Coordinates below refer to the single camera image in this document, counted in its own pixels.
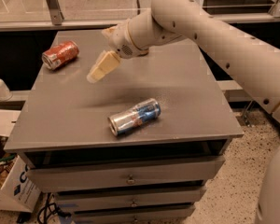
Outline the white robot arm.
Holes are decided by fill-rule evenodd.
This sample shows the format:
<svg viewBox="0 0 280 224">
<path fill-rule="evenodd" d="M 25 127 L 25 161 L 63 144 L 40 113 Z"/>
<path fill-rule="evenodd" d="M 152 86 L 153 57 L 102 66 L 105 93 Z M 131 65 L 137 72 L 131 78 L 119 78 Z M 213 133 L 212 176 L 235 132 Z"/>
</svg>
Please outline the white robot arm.
<svg viewBox="0 0 280 224">
<path fill-rule="evenodd" d="M 280 123 L 280 49 L 213 18 L 195 0 L 152 0 L 149 10 L 104 29 L 103 35 L 110 50 L 92 66 L 87 75 L 91 83 L 117 68 L 122 59 L 185 37 Z M 262 182 L 255 224 L 280 224 L 280 146 Z"/>
</svg>

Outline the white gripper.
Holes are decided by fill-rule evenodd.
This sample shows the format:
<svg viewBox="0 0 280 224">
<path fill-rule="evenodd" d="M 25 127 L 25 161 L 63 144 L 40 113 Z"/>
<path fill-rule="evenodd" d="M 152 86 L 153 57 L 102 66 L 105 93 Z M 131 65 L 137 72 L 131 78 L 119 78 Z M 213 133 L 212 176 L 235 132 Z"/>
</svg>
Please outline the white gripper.
<svg viewBox="0 0 280 224">
<path fill-rule="evenodd" d="M 139 54 L 139 49 L 133 44 L 128 31 L 128 22 L 105 28 L 102 35 L 108 39 L 110 48 L 114 51 L 105 51 L 97 58 L 95 64 L 87 74 L 87 80 L 95 83 L 120 65 L 120 57 L 131 59 Z"/>
</svg>

